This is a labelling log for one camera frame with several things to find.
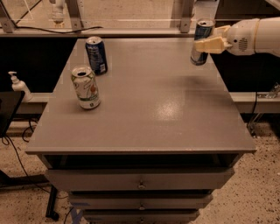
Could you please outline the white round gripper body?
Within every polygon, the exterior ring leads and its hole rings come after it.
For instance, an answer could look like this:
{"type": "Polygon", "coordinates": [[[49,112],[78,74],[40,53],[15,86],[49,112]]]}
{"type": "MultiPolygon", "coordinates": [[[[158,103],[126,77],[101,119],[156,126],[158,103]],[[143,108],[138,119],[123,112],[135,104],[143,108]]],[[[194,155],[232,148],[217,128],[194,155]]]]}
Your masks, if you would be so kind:
{"type": "Polygon", "coordinates": [[[227,50],[233,55],[252,55],[255,53],[255,39],[259,19],[246,19],[233,24],[227,32],[227,50]]]}

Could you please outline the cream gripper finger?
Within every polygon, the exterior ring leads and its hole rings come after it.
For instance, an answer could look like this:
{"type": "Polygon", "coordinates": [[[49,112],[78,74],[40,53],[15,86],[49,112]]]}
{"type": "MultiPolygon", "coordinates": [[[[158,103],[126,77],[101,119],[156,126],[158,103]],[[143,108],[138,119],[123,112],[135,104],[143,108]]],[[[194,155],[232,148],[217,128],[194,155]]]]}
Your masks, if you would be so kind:
{"type": "Polygon", "coordinates": [[[223,25],[220,27],[216,27],[213,30],[213,35],[214,36],[221,36],[225,38],[228,35],[228,30],[230,29],[230,25],[223,25]]]}
{"type": "Polygon", "coordinates": [[[200,53],[221,54],[231,47],[232,45],[221,36],[202,38],[194,41],[194,48],[200,53]]]}

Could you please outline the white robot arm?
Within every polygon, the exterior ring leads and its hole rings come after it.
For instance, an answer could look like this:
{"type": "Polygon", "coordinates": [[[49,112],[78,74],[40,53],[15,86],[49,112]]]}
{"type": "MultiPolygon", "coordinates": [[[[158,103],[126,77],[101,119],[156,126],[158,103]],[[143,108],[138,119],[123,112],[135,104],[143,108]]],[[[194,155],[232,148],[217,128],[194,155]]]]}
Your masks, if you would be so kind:
{"type": "Polygon", "coordinates": [[[246,19],[217,27],[209,37],[195,40],[194,48],[201,53],[269,53],[280,57],[280,17],[246,19]]]}

